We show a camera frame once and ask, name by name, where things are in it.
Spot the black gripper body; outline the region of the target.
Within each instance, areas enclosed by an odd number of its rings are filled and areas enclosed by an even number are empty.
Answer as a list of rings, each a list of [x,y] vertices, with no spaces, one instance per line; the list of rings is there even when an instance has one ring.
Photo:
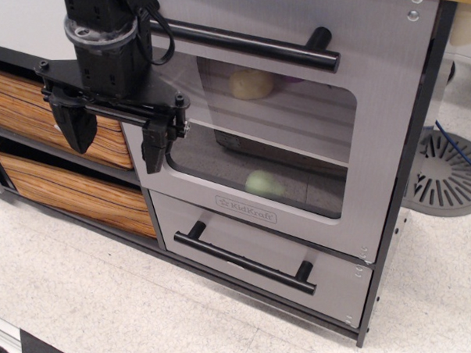
[[[47,97],[109,118],[145,123],[185,121],[188,97],[162,79],[145,59],[151,47],[132,41],[114,49],[75,47],[74,60],[49,60],[35,68]]]

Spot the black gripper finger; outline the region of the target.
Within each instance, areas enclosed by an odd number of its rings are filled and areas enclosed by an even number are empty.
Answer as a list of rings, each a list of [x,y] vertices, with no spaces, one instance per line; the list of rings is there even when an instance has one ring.
[[[49,104],[68,145],[77,153],[85,153],[98,131],[95,115],[87,111],[83,99],[52,94]]]
[[[184,138],[187,132],[184,109],[171,109],[167,114],[155,115],[146,121],[142,128],[141,152],[147,174],[161,170],[169,146],[177,138]]]

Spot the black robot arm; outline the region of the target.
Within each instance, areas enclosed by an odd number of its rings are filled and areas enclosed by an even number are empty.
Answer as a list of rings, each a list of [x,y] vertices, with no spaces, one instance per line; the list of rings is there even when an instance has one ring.
[[[153,58],[151,22],[173,32],[157,0],[64,0],[64,32],[74,60],[41,62],[42,93],[71,148],[85,153],[104,116],[142,129],[142,158],[149,174],[161,170],[168,147],[188,131],[189,98],[154,71],[174,55],[171,41]]]

